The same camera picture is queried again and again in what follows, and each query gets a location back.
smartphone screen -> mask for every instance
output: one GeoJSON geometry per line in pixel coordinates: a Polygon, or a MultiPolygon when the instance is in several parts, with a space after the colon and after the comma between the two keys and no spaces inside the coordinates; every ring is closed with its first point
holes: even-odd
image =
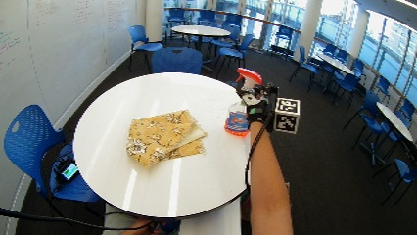
{"type": "Polygon", "coordinates": [[[75,163],[71,163],[68,167],[66,168],[66,170],[62,172],[62,174],[67,180],[71,180],[78,172],[79,172],[78,165],[75,163]]]}

hand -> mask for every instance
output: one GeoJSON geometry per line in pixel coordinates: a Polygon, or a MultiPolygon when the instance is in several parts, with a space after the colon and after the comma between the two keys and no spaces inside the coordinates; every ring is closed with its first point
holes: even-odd
{"type": "Polygon", "coordinates": [[[145,226],[141,229],[137,230],[126,230],[122,235],[153,235],[161,233],[161,228],[157,226],[157,223],[151,223],[152,219],[149,217],[141,216],[136,222],[132,224],[131,228],[141,227],[147,224],[149,226],[145,226]]]}

white pillar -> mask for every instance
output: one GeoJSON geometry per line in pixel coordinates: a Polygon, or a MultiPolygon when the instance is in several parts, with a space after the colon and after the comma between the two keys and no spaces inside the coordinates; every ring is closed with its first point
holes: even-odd
{"type": "Polygon", "coordinates": [[[164,1],[147,1],[147,37],[149,42],[159,42],[163,40],[163,17],[164,17],[164,1]]]}
{"type": "MultiPolygon", "coordinates": [[[[311,49],[316,36],[316,29],[321,17],[321,8],[324,0],[309,0],[305,8],[305,14],[301,24],[301,35],[299,39],[299,45],[305,47],[305,56],[311,54],[311,49]]],[[[299,47],[295,50],[295,60],[300,59],[299,47]]]]}
{"type": "Polygon", "coordinates": [[[357,58],[360,56],[360,51],[365,40],[368,20],[369,12],[359,8],[351,43],[347,47],[347,51],[349,52],[353,58],[357,58]]]}

ceiling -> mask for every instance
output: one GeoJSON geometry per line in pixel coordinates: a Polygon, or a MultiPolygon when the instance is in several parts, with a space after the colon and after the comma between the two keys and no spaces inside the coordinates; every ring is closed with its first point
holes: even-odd
{"type": "MultiPolygon", "coordinates": [[[[417,0],[407,0],[417,5],[417,0]]],[[[396,0],[356,0],[359,6],[407,24],[417,30],[417,9],[396,0]]]]}

phone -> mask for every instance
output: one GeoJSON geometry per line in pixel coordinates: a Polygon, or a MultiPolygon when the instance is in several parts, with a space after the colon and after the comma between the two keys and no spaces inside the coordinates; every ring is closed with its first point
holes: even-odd
{"type": "Polygon", "coordinates": [[[79,167],[75,161],[67,161],[60,170],[62,176],[66,180],[72,180],[75,176],[79,174],[79,167]]]}

